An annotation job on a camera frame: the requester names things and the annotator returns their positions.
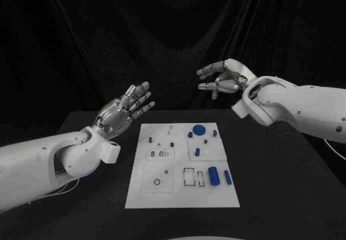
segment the blue cylinder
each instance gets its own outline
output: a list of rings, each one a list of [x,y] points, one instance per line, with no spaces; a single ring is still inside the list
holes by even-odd
[[[207,168],[207,172],[209,172],[209,178],[210,178],[210,185],[212,186],[217,186],[220,185],[220,179],[219,179],[219,174],[217,174],[217,169],[214,166],[210,166]]]
[[[193,133],[196,134],[196,135],[203,135],[204,133],[206,133],[206,128],[204,128],[204,126],[203,125],[194,125],[194,127],[193,127]]]
[[[229,176],[229,171],[225,170],[225,180],[226,180],[226,184],[230,185],[232,181],[230,181],[230,176]]]

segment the black table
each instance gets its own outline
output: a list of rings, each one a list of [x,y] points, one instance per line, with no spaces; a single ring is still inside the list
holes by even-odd
[[[96,111],[72,112],[57,134],[79,131]],[[142,123],[216,122],[239,208],[125,209]],[[0,214],[0,239],[346,239],[346,189],[302,135],[232,110],[148,111],[125,133],[115,164],[101,163],[66,194]]]

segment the white board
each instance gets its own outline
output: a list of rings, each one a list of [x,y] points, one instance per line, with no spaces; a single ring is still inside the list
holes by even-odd
[[[200,136],[193,134],[189,138],[187,134],[193,132],[194,125],[203,125],[206,132]],[[125,200],[127,209],[238,208],[240,206],[220,134],[214,122],[141,124]],[[200,146],[202,158],[194,155],[196,146]],[[173,152],[173,154],[157,157],[158,152]],[[220,182],[217,186],[210,184],[209,167],[217,169]],[[190,168],[193,168],[194,185],[184,184],[184,177],[187,177],[184,169]],[[225,170],[229,172],[230,185],[226,182]]]

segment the robotic hand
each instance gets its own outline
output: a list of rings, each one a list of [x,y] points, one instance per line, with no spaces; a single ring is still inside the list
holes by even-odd
[[[0,147],[0,211],[47,196],[91,174],[101,161],[115,163],[121,147],[109,139],[155,105],[151,101],[137,109],[151,95],[148,88],[148,82],[137,87],[131,85],[125,94],[103,106],[91,126],[79,132]],[[54,172],[54,156],[63,171]]]
[[[222,72],[214,82],[200,83],[197,89],[217,93],[242,90],[232,110],[240,118],[248,114],[264,126],[285,121],[304,134],[346,143],[346,89],[314,85],[297,86],[274,76],[256,77],[233,59],[212,63],[196,71],[206,79]]]

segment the black backdrop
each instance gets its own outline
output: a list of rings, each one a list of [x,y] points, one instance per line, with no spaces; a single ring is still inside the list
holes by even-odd
[[[229,108],[240,93],[212,100],[194,74],[226,58],[258,76],[346,88],[343,16],[323,1],[3,0],[0,146],[53,135],[72,111],[144,81],[154,110]],[[344,161],[305,138],[341,179]]]

